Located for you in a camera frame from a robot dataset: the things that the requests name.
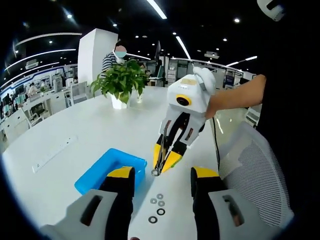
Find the human arm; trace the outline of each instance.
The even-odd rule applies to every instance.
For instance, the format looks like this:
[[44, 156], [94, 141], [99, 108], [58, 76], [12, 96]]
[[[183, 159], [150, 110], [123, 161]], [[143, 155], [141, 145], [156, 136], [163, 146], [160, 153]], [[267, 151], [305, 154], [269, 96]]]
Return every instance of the human arm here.
[[238, 88], [218, 91], [216, 95], [210, 97], [205, 117], [213, 118], [218, 110], [247, 108], [261, 104], [266, 79], [260, 74]]

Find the human hand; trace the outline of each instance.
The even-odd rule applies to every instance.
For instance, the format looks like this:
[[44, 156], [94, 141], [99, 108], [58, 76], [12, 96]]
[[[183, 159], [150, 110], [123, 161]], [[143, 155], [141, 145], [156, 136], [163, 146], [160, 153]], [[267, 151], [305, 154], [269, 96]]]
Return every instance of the human hand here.
[[216, 108], [216, 104], [215, 104], [215, 96], [212, 95], [210, 97], [208, 107], [206, 108], [205, 119], [213, 118], [216, 115], [216, 113], [217, 113], [217, 108]]

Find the gray handle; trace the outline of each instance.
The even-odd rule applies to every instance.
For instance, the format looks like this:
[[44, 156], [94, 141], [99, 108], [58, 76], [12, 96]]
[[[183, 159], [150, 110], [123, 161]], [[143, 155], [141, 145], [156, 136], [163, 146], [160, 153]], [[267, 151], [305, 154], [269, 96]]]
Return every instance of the gray handle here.
[[[262, 221], [259, 209], [235, 189], [210, 192], [209, 197], [217, 215], [221, 240], [269, 240], [280, 231]], [[236, 226], [226, 200], [233, 204], [241, 225]]]

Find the white pillar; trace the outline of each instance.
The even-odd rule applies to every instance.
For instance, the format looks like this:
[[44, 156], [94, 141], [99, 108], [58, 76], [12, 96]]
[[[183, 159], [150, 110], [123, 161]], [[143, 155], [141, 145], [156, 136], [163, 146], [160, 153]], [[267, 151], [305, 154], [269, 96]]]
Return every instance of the white pillar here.
[[102, 70], [104, 57], [115, 49], [118, 34], [94, 29], [80, 39], [78, 52], [78, 82], [90, 85]]

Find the mesh chair back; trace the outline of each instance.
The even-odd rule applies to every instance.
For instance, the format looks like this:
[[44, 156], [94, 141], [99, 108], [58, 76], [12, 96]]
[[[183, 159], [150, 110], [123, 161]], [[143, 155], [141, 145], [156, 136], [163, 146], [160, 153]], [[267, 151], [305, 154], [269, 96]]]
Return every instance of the mesh chair back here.
[[268, 141], [242, 122], [219, 150], [219, 173], [227, 188], [254, 203], [268, 225], [284, 228], [294, 214], [284, 175]]

